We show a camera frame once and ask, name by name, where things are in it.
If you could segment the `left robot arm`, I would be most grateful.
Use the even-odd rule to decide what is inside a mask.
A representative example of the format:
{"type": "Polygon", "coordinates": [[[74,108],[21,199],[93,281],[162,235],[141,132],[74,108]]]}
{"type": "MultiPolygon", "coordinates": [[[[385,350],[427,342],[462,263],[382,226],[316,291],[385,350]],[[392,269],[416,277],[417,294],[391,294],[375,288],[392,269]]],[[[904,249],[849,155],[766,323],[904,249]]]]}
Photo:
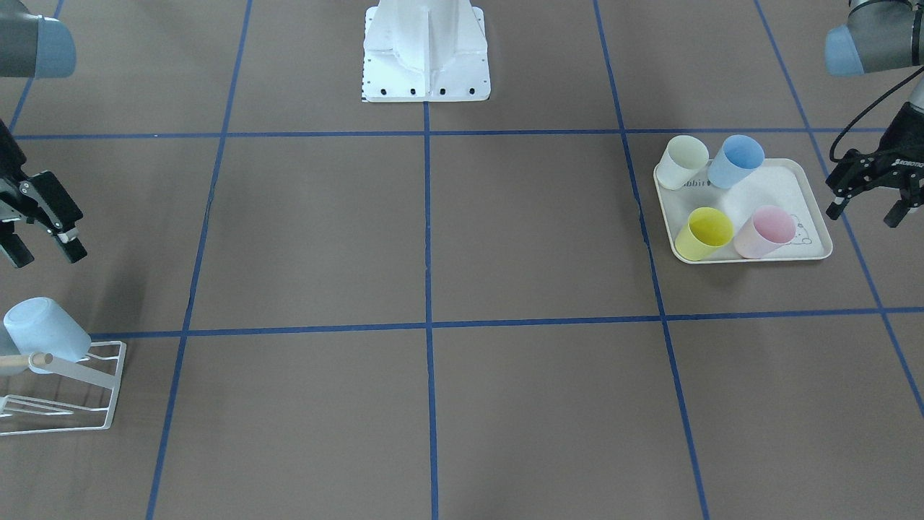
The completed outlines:
{"type": "Polygon", "coordinates": [[[830,30],[824,55],[829,74],[855,77],[885,70],[915,68],[884,95],[862,110],[838,134],[829,148],[835,163],[826,184],[834,194],[826,214],[838,220],[858,195],[877,188],[897,190],[898,200],[884,217],[896,228],[907,215],[922,208],[923,102],[922,85],[915,85],[873,152],[849,149],[836,157],[836,147],[872,108],[914,79],[922,79],[923,36],[920,1],[850,1],[846,23],[830,30]]]}

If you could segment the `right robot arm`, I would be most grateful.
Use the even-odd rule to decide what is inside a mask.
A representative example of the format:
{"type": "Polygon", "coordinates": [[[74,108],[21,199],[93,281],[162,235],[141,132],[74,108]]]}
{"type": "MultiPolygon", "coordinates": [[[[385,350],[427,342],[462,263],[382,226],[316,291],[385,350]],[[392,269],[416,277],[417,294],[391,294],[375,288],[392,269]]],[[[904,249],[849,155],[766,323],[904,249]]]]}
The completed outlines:
{"type": "MultiPolygon", "coordinates": [[[[1,3],[3,78],[67,78],[76,68],[76,46],[58,19],[33,14],[20,1],[1,3]]],[[[6,123],[1,124],[1,248],[16,269],[33,263],[17,234],[17,223],[42,227],[70,264],[87,256],[79,239],[83,213],[52,171],[27,175],[26,155],[6,123]]]]}

